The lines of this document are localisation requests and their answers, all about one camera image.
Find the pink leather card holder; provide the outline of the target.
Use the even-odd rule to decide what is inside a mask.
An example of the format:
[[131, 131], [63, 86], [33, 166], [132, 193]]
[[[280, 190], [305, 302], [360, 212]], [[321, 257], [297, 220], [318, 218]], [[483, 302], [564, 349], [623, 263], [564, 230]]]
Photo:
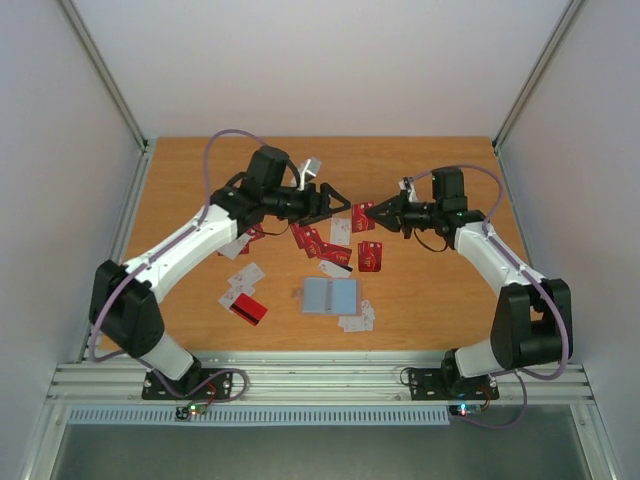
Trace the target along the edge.
[[361, 313], [361, 285], [357, 279], [305, 277], [292, 293], [302, 314], [358, 316]]

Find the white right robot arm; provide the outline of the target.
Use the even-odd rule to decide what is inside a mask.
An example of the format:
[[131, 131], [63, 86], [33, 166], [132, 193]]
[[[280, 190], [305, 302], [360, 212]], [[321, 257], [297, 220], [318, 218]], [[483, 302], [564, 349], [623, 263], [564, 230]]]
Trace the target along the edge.
[[465, 200], [417, 203], [401, 192], [365, 214], [406, 238], [418, 230], [435, 231], [474, 266], [497, 297], [490, 336], [445, 354], [441, 383], [447, 393], [463, 396], [488, 375], [520, 371], [550, 381], [564, 373], [572, 351], [568, 285], [522, 262], [482, 212], [468, 210]]

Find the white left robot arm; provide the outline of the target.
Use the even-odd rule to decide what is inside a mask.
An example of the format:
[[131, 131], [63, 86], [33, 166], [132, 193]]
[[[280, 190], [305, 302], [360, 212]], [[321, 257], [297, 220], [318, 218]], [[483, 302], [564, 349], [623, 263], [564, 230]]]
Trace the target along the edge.
[[195, 395], [202, 375], [195, 357], [166, 331], [160, 304], [203, 260], [268, 216], [300, 226], [331, 218], [350, 202], [327, 183], [260, 187], [243, 180], [216, 190], [184, 226], [124, 264], [108, 260], [95, 275], [90, 306], [93, 334], [161, 373], [179, 398]]

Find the white card under arm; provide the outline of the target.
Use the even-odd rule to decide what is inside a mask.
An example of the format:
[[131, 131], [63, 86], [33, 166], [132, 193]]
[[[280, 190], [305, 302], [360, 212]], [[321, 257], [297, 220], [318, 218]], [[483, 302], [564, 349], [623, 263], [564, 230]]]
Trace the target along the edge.
[[262, 280], [264, 276], [264, 272], [255, 262], [250, 263], [229, 279], [230, 287], [224, 295], [219, 298], [219, 303], [225, 309], [229, 310], [241, 294], [252, 296], [255, 293], [255, 285]]

